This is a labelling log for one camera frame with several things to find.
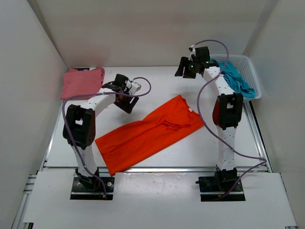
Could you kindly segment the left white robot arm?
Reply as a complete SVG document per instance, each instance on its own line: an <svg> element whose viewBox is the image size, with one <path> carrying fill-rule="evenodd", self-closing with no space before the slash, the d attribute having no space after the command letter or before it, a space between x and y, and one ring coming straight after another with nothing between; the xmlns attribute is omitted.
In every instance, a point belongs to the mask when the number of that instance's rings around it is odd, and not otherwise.
<svg viewBox="0 0 305 229"><path fill-rule="evenodd" d="M67 109L63 109L63 138L75 153L78 163L76 175L89 191L96 191L104 185L92 152L96 135L96 117L111 104L128 114L131 113L139 100L135 94L140 89L139 83L117 74L114 81L103 85L83 104L71 104Z"/></svg>

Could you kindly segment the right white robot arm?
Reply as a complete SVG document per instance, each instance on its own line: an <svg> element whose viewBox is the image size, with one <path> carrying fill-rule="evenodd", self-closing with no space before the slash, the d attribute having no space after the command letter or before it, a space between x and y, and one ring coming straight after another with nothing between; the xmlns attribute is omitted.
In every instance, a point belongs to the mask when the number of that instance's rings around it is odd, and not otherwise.
<svg viewBox="0 0 305 229"><path fill-rule="evenodd" d="M212 119L217 127L219 155L214 174L214 186L221 191L229 189L237 180L234 160L234 137L242 116L243 96L235 93L221 74L220 65L210 57L208 47L190 47L190 56L182 57L175 76L196 78L200 74L216 96Z"/></svg>

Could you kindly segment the orange t shirt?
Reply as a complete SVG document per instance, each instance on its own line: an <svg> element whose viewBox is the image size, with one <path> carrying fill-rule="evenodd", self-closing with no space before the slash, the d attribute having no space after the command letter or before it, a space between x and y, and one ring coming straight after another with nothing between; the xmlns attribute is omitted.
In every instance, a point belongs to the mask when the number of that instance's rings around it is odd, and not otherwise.
<svg viewBox="0 0 305 229"><path fill-rule="evenodd" d="M95 143L109 174L114 176L202 127L203 122L199 114L178 95L144 119L120 126L97 138Z"/></svg>

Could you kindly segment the pink t shirt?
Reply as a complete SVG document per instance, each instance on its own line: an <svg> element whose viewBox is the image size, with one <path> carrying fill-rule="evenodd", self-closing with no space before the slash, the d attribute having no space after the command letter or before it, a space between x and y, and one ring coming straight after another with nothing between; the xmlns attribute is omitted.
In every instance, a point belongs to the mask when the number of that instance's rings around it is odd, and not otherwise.
<svg viewBox="0 0 305 229"><path fill-rule="evenodd" d="M75 95L96 94L103 85L105 70L96 67L93 70L79 71L70 68L63 75L63 90L61 100L66 100Z"/></svg>

